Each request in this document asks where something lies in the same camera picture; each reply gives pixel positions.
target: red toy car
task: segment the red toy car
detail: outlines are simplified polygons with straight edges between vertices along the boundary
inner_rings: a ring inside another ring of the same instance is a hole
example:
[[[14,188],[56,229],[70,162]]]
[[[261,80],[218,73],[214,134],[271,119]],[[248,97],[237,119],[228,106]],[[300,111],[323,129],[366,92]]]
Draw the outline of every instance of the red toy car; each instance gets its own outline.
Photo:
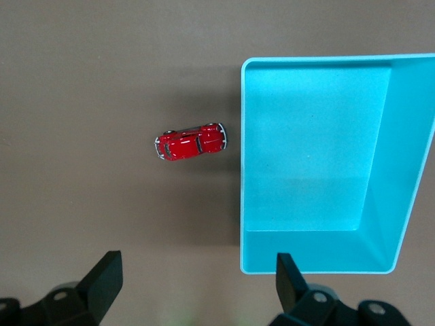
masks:
[[[225,149],[226,133],[222,124],[206,124],[180,131],[166,131],[156,138],[154,144],[159,158],[176,161]]]

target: plastic tray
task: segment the plastic tray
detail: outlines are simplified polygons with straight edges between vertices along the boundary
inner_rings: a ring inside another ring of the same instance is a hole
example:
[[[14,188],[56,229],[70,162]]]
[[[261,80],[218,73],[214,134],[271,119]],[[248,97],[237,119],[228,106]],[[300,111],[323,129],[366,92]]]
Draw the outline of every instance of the plastic tray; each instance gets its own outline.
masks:
[[[241,269],[388,273],[435,116],[435,54],[251,58],[241,71]]]

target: car windshield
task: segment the car windshield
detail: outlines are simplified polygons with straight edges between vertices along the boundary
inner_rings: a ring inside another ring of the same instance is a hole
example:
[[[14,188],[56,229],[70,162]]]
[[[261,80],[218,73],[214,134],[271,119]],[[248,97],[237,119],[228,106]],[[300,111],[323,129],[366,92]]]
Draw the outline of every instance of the car windshield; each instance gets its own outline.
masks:
[[[196,146],[198,147],[199,152],[202,153],[203,148],[201,147],[201,142],[199,141],[199,137],[196,138]]]
[[[164,151],[166,152],[166,155],[168,155],[168,157],[172,158],[171,152],[169,151],[168,144],[164,144]]]

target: screw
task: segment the screw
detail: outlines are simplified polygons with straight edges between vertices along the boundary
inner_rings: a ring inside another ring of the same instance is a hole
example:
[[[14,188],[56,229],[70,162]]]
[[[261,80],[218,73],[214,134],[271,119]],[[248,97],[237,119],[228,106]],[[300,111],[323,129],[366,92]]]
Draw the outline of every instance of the screw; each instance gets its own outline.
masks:
[[[320,302],[322,304],[324,304],[325,302],[328,301],[328,298],[326,297],[326,295],[324,295],[321,292],[314,293],[313,297],[314,297],[315,301]]]
[[[368,305],[368,308],[374,313],[374,314],[385,314],[385,309],[380,305],[376,303],[371,303]]]
[[[66,292],[59,292],[56,293],[53,297],[54,300],[58,301],[58,300],[62,300],[64,298],[66,298],[68,296],[68,294]]]

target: brown surface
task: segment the brown surface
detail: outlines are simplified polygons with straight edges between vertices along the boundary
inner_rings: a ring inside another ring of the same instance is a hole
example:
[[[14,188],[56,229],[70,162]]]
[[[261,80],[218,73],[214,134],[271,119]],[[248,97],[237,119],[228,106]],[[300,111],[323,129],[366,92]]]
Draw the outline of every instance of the brown surface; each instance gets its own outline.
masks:
[[[435,52],[433,1],[0,1],[0,296],[24,305],[110,249],[103,325],[266,325],[273,276],[239,269],[240,77],[252,56]],[[225,123],[228,149],[163,162],[162,131]],[[396,271],[317,275],[351,306],[434,318],[435,156]]]

